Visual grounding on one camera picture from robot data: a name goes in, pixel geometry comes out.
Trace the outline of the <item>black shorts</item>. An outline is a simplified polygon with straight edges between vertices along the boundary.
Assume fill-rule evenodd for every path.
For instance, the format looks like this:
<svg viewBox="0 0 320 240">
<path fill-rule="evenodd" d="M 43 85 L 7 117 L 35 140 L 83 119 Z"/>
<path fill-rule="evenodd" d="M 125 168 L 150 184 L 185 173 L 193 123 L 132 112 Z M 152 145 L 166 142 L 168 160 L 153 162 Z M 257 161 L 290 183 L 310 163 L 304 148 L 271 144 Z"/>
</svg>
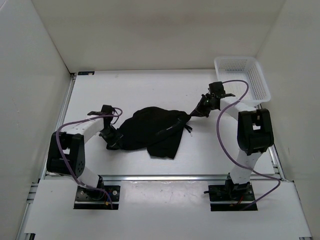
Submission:
<svg viewBox="0 0 320 240">
<path fill-rule="evenodd" d="M 166 110 L 156 106 L 136 111 L 116 129 L 123 134 L 120 149 L 135 151 L 147 149 L 154 158 L 174 159 L 178 152 L 183 131 L 191 116 L 180 110 Z"/>
</svg>

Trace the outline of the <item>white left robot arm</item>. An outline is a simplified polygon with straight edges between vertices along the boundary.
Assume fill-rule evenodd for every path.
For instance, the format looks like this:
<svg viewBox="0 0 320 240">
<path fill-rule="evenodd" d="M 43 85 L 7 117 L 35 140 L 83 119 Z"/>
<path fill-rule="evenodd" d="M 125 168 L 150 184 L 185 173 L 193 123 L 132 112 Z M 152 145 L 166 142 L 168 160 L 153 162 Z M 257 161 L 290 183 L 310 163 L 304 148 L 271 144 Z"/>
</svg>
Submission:
<svg viewBox="0 0 320 240">
<path fill-rule="evenodd" d="M 64 123 L 51 136 L 46 170 L 67 176 L 78 186 L 87 189 L 93 200 L 105 194 L 101 177 L 86 167 L 85 144 L 97 134 L 112 132 L 113 118 L 123 114 L 118 107 L 107 106 L 106 110 L 91 111 L 87 118 Z"/>
</svg>

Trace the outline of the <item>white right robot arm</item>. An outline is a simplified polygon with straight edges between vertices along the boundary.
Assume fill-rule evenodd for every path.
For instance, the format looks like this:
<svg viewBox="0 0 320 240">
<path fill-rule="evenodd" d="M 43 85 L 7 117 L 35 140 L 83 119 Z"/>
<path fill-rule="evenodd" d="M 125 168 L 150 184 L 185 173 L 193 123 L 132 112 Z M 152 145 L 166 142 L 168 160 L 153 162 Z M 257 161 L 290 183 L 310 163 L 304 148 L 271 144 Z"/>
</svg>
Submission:
<svg viewBox="0 0 320 240">
<path fill-rule="evenodd" d="M 250 186 L 250 177 L 258 159 L 274 144 L 274 135 L 270 112 L 267 109 L 256 109 L 240 102 L 233 94 L 203 94 L 192 117 L 209 117 L 213 110 L 220 110 L 216 122 L 216 132 L 220 146 L 228 158 L 220 136 L 220 120 L 226 113 L 237 120 L 237 143 L 239 152 L 235 164 L 225 181 L 224 193 L 230 200 L 238 199 Z"/>
</svg>

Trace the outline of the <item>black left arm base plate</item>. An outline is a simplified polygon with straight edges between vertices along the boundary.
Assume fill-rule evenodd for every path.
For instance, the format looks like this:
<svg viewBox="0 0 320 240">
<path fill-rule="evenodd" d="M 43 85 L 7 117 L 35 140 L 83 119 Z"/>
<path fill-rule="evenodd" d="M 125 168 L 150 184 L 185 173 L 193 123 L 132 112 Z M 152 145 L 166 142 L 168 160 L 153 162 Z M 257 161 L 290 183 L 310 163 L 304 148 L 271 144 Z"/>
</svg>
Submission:
<svg viewBox="0 0 320 240">
<path fill-rule="evenodd" d="M 104 188 L 110 196 L 112 204 L 110 204 L 109 197 L 104 192 L 78 186 L 73 208 L 75 210 L 118 210 L 121 186 L 105 185 L 102 177 L 100 177 L 97 187 Z"/>
</svg>

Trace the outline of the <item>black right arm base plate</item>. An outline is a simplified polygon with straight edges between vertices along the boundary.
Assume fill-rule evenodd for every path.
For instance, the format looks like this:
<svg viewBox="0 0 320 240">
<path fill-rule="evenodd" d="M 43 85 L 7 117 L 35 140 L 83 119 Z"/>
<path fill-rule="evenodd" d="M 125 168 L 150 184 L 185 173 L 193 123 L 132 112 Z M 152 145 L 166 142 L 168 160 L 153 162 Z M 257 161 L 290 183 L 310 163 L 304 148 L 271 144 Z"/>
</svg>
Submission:
<svg viewBox="0 0 320 240">
<path fill-rule="evenodd" d="M 209 185 L 203 192 L 209 195 L 211 212 L 257 211 L 256 198 L 252 184 L 234 183 L 228 174 L 224 184 Z"/>
</svg>

